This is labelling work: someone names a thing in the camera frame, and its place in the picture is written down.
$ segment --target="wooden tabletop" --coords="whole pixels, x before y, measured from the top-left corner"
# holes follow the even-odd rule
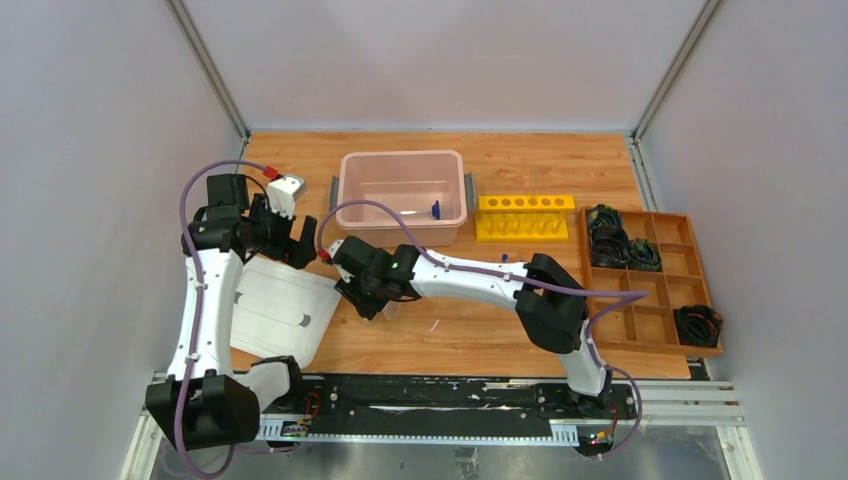
[[[306,180],[308,190],[298,201],[299,216],[319,220],[328,210],[328,192],[341,159],[350,152],[389,150],[456,150],[465,171],[474,174],[479,195],[571,194],[579,206],[607,203],[641,209],[624,139],[600,134],[482,134],[482,133],[279,133],[251,136],[246,159],[293,173]],[[569,232],[576,238],[574,216]],[[293,236],[300,233],[297,222]],[[344,238],[331,221],[325,244]],[[439,247],[454,257],[498,262],[529,260],[534,252],[554,257],[580,279],[576,240],[558,243],[476,243],[474,220],[460,228],[456,242]],[[332,267],[313,262],[307,271],[338,278]],[[642,378],[689,378],[683,357],[652,353],[602,351],[604,359]],[[256,357],[233,349],[233,366],[247,369]],[[344,299],[310,372],[396,373],[430,375],[487,375],[547,377],[564,375],[553,354],[527,339],[514,312],[480,303],[425,298],[404,304],[393,321],[380,318],[364,325]]]

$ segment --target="yellow test tube rack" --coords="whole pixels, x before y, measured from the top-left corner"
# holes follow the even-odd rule
[[[481,195],[477,205],[478,242],[568,240],[571,195]]]

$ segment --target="metal floor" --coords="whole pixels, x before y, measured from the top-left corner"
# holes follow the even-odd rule
[[[629,426],[621,426],[619,439]],[[215,452],[198,452],[208,462]],[[162,463],[172,470],[168,473]],[[207,466],[214,470],[220,460]],[[176,452],[162,447],[151,480],[186,478]],[[304,445],[288,454],[236,454],[224,479],[507,480],[586,479],[730,480],[712,427],[649,427],[625,450],[601,463],[571,448],[385,444]]]

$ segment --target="bin handle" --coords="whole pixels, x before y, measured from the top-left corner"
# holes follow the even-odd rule
[[[330,180],[330,198],[327,203],[330,205],[327,208],[327,211],[336,208],[336,205],[339,203],[339,177],[333,175],[333,179]]]
[[[468,212],[473,212],[477,209],[477,188],[474,186],[474,174],[465,174],[465,206]]]

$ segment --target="wooden organizer tray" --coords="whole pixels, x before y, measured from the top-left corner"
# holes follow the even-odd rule
[[[692,224],[686,215],[619,210],[627,236],[646,238],[662,258],[660,272],[600,268],[592,266],[589,227],[580,209],[577,225],[580,236],[580,264],[587,290],[646,290],[648,296],[630,306],[607,313],[592,332],[600,348],[667,353],[687,357],[714,357],[723,349],[681,345],[677,338],[673,310],[695,303],[712,306],[695,244]],[[594,315],[614,299],[589,298]]]

